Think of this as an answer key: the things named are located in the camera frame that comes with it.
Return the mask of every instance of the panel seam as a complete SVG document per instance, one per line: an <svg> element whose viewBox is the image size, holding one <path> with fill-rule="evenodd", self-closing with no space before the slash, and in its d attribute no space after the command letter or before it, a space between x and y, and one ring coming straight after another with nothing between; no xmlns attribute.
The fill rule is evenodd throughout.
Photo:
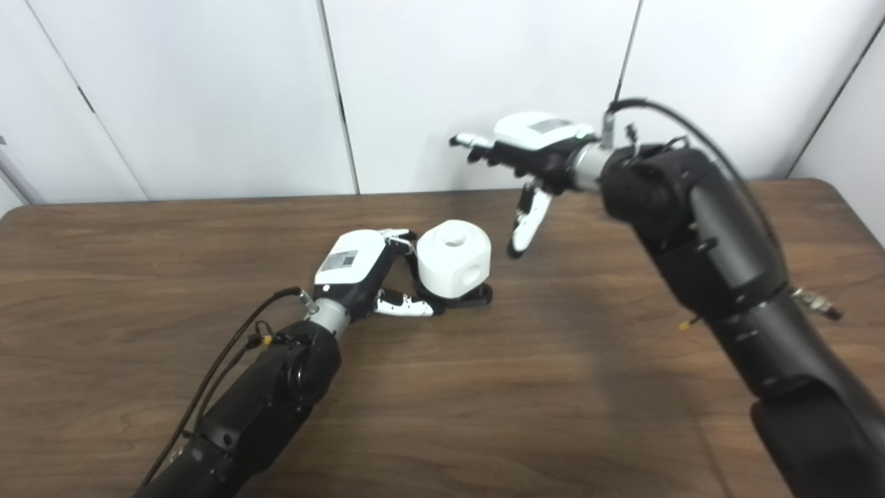
<svg viewBox="0 0 885 498"><path fill-rule="evenodd" d="M338 82L338 68L335 65L335 54L332 51L332 36L329 34L328 19L326 16L326 6L323 0L317 1L317 12L319 13L319 25L323 32L323 41L326 44L326 54L328 56L329 72L332 75L332 86L335 90L335 97L338 104L339 119L341 120L341 130L344 134L344 149L347 152L347 161L350 163L350 178L353 181L353 193L359 195L359 178L357 175L357 164L353 159L353 147L350 144L350 129L347 126L347 116L344 114L344 99L341 95L341 85Z"/></svg>

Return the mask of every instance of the sticker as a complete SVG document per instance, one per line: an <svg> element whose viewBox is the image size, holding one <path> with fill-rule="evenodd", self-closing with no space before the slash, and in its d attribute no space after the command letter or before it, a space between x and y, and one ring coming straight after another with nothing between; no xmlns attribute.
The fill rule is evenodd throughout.
<svg viewBox="0 0 885 498"><path fill-rule="evenodd" d="M319 271L350 268L353 266L353 261L356 258L357 251L343 251L341 253L329 254L329 257L326 258L326 262L323 263L323 268L320 268Z"/></svg>

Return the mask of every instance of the metal connector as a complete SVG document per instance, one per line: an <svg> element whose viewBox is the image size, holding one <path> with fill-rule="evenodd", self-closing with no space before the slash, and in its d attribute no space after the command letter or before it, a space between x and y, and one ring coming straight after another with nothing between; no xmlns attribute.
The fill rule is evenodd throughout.
<svg viewBox="0 0 885 498"><path fill-rule="evenodd" d="M614 148L614 113L603 114L603 133L599 137L599 148L606 151Z"/></svg>
<svg viewBox="0 0 885 498"><path fill-rule="evenodd" d="M833 306L833 303L827 300L827 298L815 292L806 291L802 287L795 289L792 296L796 302L809 312L824 315L830 320L836 321L845 315L842 310Z"/></svg>
<svg viewBox="0 0 885 498"><path fill-rule="evenodd" d="M308 294L307 291L305 291L304 289L302 289L301 293L298 294L298 300L301 301L301 303L304 304L304 307L307 308L308 315L316 315L316 313L319 311L319 306L317 306L317 303L313 301L311 295Z"/></svg>

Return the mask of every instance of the black robotic arm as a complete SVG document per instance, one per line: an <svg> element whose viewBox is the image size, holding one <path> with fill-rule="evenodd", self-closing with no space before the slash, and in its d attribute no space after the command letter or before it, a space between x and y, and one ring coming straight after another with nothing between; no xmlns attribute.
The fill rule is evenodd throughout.
<svg viewBox="0 0 885 498"><path fill-rule="evenodd" d="M613 149L613 116L627 107L651 107L678 121L732 178L686 137L639 144L627 127L632 145ZM600 137L588 135L586 125L558 122L559 129L529 123L517 133L507 117L496 125L495 140L450 140L472 149L468 160L535 177L538 188L523 191L512 241L521 207L532 204L527 192L597 192L606 212L633 228L676 299L707 323L758 398L752 421L793 494L885 496L885 413L799 305L832 319L841 312L789 281L771 227L720 148L678 113L645 99L612 102ZM542 218L534 218L531 235Z"/></svg>

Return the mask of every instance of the robotic arm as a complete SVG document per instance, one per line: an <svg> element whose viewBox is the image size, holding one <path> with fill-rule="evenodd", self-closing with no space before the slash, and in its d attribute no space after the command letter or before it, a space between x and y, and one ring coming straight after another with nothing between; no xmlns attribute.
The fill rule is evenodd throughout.
<svg viewBox="0 0 885 498"><path fill-rule="evenodd" d="M586 125L524 113L500 120L495 140L458 135L450 144L471 148L468 160L535 178L517 210L511 246L521 250L514 256L549 204L543 200L532 216L539 195L598 192L606 212L633 228L676 299L708 324L758 398L752 421L795 496L885 496L885 413L799 306L831 319L841 312L790 283L781 248L733 169L729 181L684 138L639 145L630 127L632 145L613 149L613 116L626 107L668 114L732 169L687 120L644 99L613 102L601 137ZM675 147L679 142L685 146Z"/></svg>
<svg viewBox="0 0 885 498"><path fill-rule="evenodd" d="M307 308L304 319L272 336L250 338L247 347L267 344L266 350L204 416L197 415L194 431L185 434L188 442L151 479L162 461L158 460L133 497L234 496L249 478L270 467L322 400L341 366L338 341L351 323L373 313L441 314L442 302L413 299L381 287L397 256L409 262L419 284L415 238L409 230L346 233L314 277L316 301L297 288L278 292L272 300L281 295L301 299ZM490 292L487 285L481 287Z"/></svg>

